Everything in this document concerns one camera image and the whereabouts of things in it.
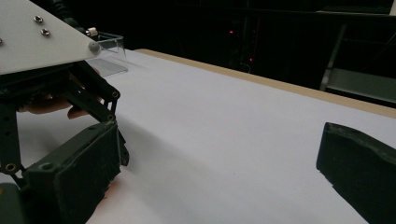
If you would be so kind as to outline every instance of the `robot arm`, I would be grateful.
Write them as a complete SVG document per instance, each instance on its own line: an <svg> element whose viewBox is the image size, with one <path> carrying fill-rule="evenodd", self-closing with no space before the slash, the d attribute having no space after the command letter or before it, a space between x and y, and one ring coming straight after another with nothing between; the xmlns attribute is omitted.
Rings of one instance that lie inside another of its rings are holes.
<svg viewBox="0 0 396 224"><path fill-rule="evenodd" d="M100 50L93 39L74 28L69 29L66 23L51 17L29 1L1 0L1 4L0 17L7 16L10 10L15 13L23 7L23 14L32 11L32 20L37 13L45 16L46 28L35 24L33 28L53 30L58 35L38 35L37 44L42 46L28 46L43 47L49 54L49 57L44 55L44 59L37 60L32 60L37 55L29 51L20 55L11 54L15 52L12 49L21 50L24 42L15 44L17 40L7 35L2 38L0 129L4 134L0 135L0 175L11 175L15 184L0 184L0 223L85 223L104 198L111 181L120 173L120 166L128 165L129 153L116 120L120 92L98 76L85 61ZM8 24L2 25L0 27L9 27ZM66 45L63 35L70 37ZM57 54L67 48L73 51ZM12 57L18 56L22 63L13 62L17 60ZM70 73L78 77L84 88L69 78ZM87 111L98 123L25 168L21 164L17 111L42 94L66 97L72 105ZM101 97L103 102L97 101L96 96Z"/></svg>

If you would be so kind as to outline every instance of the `dark background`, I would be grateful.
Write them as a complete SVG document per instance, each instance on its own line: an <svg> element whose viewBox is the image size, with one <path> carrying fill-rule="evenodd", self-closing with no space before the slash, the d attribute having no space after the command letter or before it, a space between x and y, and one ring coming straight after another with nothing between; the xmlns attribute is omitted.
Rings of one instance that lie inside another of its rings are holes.
<svg viewBox="0 0 396 224"><path fill-rule="evenodd" d="M395 77L394 20L313 15L331 4L391 7L389 0L64 1L81 26L123 35L127 49L152 49L316 90L347 24L335 65Z"/></svg>

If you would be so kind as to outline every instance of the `white tabletop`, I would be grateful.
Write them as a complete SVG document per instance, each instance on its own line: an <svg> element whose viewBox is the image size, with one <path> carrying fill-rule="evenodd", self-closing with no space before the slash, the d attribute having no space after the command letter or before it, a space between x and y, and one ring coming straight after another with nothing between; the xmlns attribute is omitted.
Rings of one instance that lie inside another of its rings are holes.
<svg viewBox="0 0 396 224"><path fill-rule="evenodd" d="M121 167L88 223L365 223L316 169L325 122L396 147L396 119L127 50ZM25 166L90 116L18 114ZM0 175L0 182L12 182Z"/></svg>

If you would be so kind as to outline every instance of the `white acrylic plate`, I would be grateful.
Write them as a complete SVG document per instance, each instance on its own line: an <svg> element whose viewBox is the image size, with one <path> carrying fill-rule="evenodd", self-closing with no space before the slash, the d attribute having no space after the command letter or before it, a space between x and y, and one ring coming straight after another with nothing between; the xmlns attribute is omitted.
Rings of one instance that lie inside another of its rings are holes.
<svg viewBox="0 0 396 224"><path fill-rule="evenodd" d="M27 0L0 0L0 75L93 58L92 39ZM34 16L44 21L37 23ZM48 29L49 36L41 34Z"/></svg>

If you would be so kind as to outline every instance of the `screw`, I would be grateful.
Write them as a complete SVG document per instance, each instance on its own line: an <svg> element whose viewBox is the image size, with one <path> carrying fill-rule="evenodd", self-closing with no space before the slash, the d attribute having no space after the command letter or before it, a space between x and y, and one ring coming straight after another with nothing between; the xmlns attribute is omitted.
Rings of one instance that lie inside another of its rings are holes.
<svg viewBox="0 0 396 224"><path fill-rule="evenodd" d="M34 16L33 20L35 20L35 22L37 22L37 23L43 22L43 18L41 18L40 16Z"/></svg>
<svg viewBox="0 0 396 224"><path fill-rule="evenodd" d="M41 34L42 35L50 35L50 31L48 29L42 29Z"/></svg>

